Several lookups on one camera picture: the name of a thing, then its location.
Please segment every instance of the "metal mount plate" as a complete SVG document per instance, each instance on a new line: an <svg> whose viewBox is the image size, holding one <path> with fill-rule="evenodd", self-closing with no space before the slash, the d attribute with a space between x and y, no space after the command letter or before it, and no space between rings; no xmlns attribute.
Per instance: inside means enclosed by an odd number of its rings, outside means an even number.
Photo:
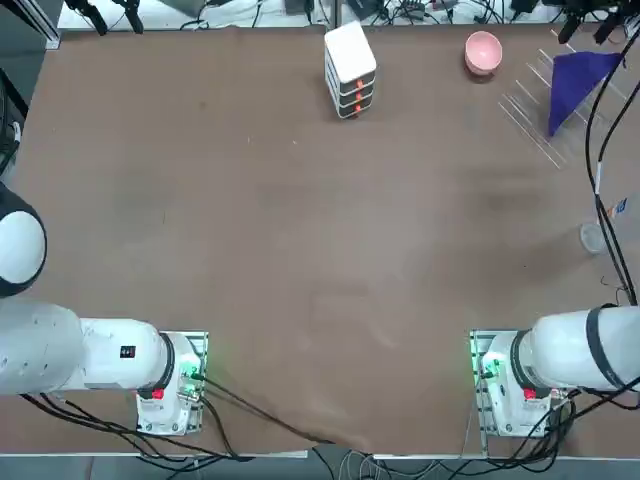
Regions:
<svg viewBox="0 0 640 480"><path fill-rule="evenodd" d="M471 367L473 369L473 383L475 385L476 405L478 410L478 425L480 430L480 444L482 453L489 454L487 436L497 436L498 428L493 418L491 399L486 386L480 378L482 357L489 350L491 342L499 333L509 333L515 330L471 330L469 333L469 346L471 349Z"/></svg>
<svg viewBox="0 0 640 480"><path fill-rule="evenodd" d="M187 337L189 343L193 346L193 350L196 355L200 357L200 375L207 375L207 360L209 351L209 333L208 332L178 332L175 330L163 330L164 333L178 333ZM187 420L187 434L198 433L202 430L202 403L193 403L191 405L191 411L189 412L189 419Z"/></svg>

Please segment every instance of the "stacked white box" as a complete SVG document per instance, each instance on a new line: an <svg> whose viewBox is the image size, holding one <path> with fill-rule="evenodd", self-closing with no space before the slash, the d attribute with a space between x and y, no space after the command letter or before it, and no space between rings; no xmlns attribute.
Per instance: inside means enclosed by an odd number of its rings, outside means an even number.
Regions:
<svg viewBox="0 0 640 480"><path fill-rule="evenodd" d="M324 78L340 118L371 106L376 59L360 23L351 22L325 34Z"/></svg>

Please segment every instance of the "black ring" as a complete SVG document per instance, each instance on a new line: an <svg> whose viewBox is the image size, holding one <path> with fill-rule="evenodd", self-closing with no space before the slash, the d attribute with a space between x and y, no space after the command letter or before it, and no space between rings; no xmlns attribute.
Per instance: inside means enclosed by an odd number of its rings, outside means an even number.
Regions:
<svg viewBox="0 0 640 480"><path fill-rule="evenodd" d="M143 387L138 389L138 394L142 398L146 398L146 399L152 398L152 393L154 390L164 390L165 388L167 388L167 386L169 385L169 382L171 381L171 375L173 374L173 367L176 364L176 352L175 352L175 349L173 348L173 343L171 342L169 335L167 335L164 332L159 332L159 335L160 335L160 338L164 340L164 343L167 346L167 364L164 367L164 372L162 372L162 376L160 377L160 380L158 380L155 383L155 385L151 387Z"/></svg>
<svg viewBox="0 0 640 480"><path fill-rule="evenodd" d="M585 323L585 330L587 333L587 342L589 343L589 350L591 351L591 357L595 362L598 370L602 373L602 376L607 379L609 384L615 388L623 388L624 382L620 379L618 374L613 371L609 359L607 359L604 353L604 347L602 346L602 340L600 340L599 329L599 317L603 308L615 307L612 303L605 303L601 307L590 310L587 314L587 321Z"/></svg>
<svg viewBox="0 0 640 480"><path fill-rule="evenodd" d="M518 333L516 333L516 336L513 339L513 342L511 342L511 350L509 351L509 357L511 360L511 370L513 371L513 376L515 377L516 382L518 382L518 385L520 385L520 388L522 389L529 388L529 389L535 390L537 388L537 385L531 382L531 380L529 380L529 377L527 377L527 374L524 372L524 369L522 368L522 364L520 363L520 355L519 355L520 344L522 343L522 339L530 331L531 329L519 330Z"/></svg>

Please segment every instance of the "pink bowl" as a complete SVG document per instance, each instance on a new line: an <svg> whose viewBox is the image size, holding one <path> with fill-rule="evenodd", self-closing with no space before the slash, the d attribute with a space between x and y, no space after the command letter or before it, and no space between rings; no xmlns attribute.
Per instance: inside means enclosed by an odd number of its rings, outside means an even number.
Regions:
<svg viewBox="0 0 640 480"><path fill-rule="evenodd" d="M464 45L464 60L472 73L492 74L502 61L500 40L489 32L472 33Z"/></svg>

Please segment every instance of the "floor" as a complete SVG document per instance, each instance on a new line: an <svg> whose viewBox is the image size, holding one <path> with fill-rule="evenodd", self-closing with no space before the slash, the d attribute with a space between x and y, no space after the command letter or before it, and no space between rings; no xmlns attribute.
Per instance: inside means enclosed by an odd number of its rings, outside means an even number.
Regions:
<svg viewBox="0 0 640 480"><path fill-rule="evenodd" d="M57 18L62 0L42 1L41 5L51 16ZM0 8L0 65L6 70L12 81L25 97L30 100L44 57L44 41L22 24L6 10ZM338 447L321 449L323 456L332 467L332 474L310 452L307 459L262 458L249 463L237 464L221 462L198 473L184 474L183 479L298 479L308 480L344 480L346 468L339 477L339 467L346 450ZM455 468L457 461L447 461ZM418 471L427 462L424 460L401 460L389 462L389 466L406 472ZM0 457L0 471L6 479L42 479L49 480L115 480L115 479L157 479L166 478L170 472L146 465L131 457ZM640 473L640 464L634 461L558 461L552 470L543 474L545 480L599 479L623 480L636 478ZM358 475L358 462L354 458L351 478ZM526 479L534 474L518 470L497 472L486 475L486 480ZM446 480L448 472L438 468L429 473L429 480Z"/></svg>

